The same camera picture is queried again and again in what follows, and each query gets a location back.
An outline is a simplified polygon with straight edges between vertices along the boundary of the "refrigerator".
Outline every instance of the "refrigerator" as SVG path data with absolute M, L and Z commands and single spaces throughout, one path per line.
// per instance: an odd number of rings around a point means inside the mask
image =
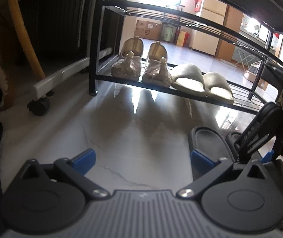
M 197 16 L 211 20 L 215 23 L 223 25 L 227 4 L 218 0 L 203 0 L 201 11 L 196 13 Z M 192 31 L 193 37 L 191 38 L 191 48 L 215 55 L 219 39 L 217 37 L 202 33 L 197 30 Z

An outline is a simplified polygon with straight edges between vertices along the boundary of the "gray ribbed surface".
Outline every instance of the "gray ribbed surface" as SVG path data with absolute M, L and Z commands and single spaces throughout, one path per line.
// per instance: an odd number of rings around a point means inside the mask
M 2 238 L 29 237 L 14 231 Z M 116 191 L 107 201 L 93 202 L 73 226 L 51 235 L 61 238 L 232 238 L 250 237 L 226 232 L 209 222 L 192 201 L 173 197 L 171 191 Z M 274 230 L 255 238 L 283 237 Z

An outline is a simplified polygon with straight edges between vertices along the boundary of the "wooden chair leg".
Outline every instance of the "wooden chair leg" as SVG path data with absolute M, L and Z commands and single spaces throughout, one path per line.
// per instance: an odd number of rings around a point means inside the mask
M 27 57 L 30 67 L 37 79 L 37 81 L 43 80 L 46 76 L 41 68 L 41 65 L 36 56 L 35 50 L 31 44 L 28 32 L 26 30 L 21 11 L 19 8 L 18 0 L 7 0 L 13 25 L 15 27 L 19 42 Z

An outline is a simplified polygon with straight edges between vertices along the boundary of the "metal screw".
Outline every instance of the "metal screw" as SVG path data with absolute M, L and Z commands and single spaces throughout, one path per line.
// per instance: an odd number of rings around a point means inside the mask
M 109 195 L 109 192 L 106 190 L 97 189 L 93 191 L 93 194 L 98 198 L 104 198 Z
M 191 198 L 194 196 L 194 191 L 191 189 L 182 189 L 178 191 L 178 195 L 182 198 Z

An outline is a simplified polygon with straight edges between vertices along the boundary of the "black metal shoe rack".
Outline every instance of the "black metal shoe rack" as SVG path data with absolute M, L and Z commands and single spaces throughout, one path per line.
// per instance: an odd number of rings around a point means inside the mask
M 174 10 L 167 7 L 160 7 L 150 4 L 143 4 L 139 2 L 131 2 L 127 0 L 96 0 L 91 37 L 89 93 L 91 95 L 96 95 L 97 80 L 101 80 L 113 83 L 138 86 L 150 90 L 157 90 L 160 92 L 173 94 L 180 97 L 225 106 L 251 114 L 257 114 L 260 108 L 262 108 L 262 106 L 266 103 L 266 101 L 255 91 L 257 83 L 261 77 L 264 68 L 264 62 L 266 60 L 269 60 L 270 62 L 283 67 L 283 62 L 269 52 L 273 33 L 278 32 L 283 34 L 283 0 L 221 1 L 239 9 L 245 14 L 255 17 L 259 22 L 267 26 L 267 28 L 269 29 L 269 35 L 265 48 L 256 44 L 247 37 L 229 28 L 226 28 L 225 26 L 219 25 L 213 21 L 198 17 L 196 15 L 186 13 L 184 11 Z M 111 10 L 117 15 L 119 15 L 119 17 L 117 18 L 117 22 L 114 22 L 114 24 L 117 24 L 116 38 L 113 49 L 114 54 L 111 55 L 103 63 L 99 64 L 98 54 L 100 52 L 101 32 L 105 10 Z M 148 84 L 143 83 L 141 81 L 132 81 L 111 76 L 111 66 L 119 58 L 118 53 L 120 46 L 120 38 L 122 34 L 124 18 L 126 16 L 144 17 L 153 20 L 160 20 L 165 23 L 192 28 L 197 31 L 201 31 L 203 33 L 225 40 L 226 42 L 238 46 L 241 49 L 246 50 L 249 53 L 255 55 L 256 57 L 261 59 L 262 63 L 260 65 L 260 69 L 257 73 L 252 89 L 228 81 L 235 98 L 234 104 L 230 105 L 209 97 L 199 97 L 187 94 L 185 92 L 173 88 L 166 88 L 162 86 L 157 86 L 155 84 Z

